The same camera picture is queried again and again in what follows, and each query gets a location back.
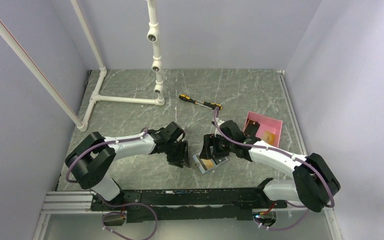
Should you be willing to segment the grey leather card holder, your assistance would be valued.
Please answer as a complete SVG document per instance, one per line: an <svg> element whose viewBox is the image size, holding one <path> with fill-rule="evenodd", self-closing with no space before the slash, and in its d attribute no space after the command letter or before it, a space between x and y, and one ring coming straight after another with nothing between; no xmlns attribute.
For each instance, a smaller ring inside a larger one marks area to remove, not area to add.
<svg viewBox="0 0 384 240"><path fill-rule="evenodd" d="M193 155L192 159L197 164L198 169L203 175L213 172L217 167L220 167L229 161L228 157L217 158L216 160L199 158L198 153Z"/></svg>

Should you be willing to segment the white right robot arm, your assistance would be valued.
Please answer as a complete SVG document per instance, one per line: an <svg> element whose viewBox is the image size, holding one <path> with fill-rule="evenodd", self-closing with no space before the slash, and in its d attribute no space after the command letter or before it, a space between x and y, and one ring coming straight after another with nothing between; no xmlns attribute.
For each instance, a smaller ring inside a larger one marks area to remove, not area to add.
<svg viewBox="0 0 384 240"><path fill-rule="evenodd" d="M240 159L274 168L289 180L267 178L255 194L256 203L269 207L274 201L299 202L305 208L320 212L335 206L334 196L341 185L330 167L317 153L296 154L275 147L264 140L245 134L238 125L228 120L214 122L216 132L203 137L203 146L197 159L215 163L236 155Z"/></svg>

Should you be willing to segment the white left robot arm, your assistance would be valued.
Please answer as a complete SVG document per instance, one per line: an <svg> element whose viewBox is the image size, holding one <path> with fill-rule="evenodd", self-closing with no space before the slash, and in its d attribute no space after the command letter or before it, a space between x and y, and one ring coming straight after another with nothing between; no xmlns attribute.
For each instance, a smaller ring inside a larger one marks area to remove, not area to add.
<svg viewBox="0 0 384 240"><path fill-rule="evenodd" d="M114 161L138 155L165 154L169 165L189 168L188 141L185 131L174 121L159 129L143 128L139 134L105 137L90 133L65 159L65 180L92 190L104 199L111 210L124 203L122 188L107 171Z"/></svg>

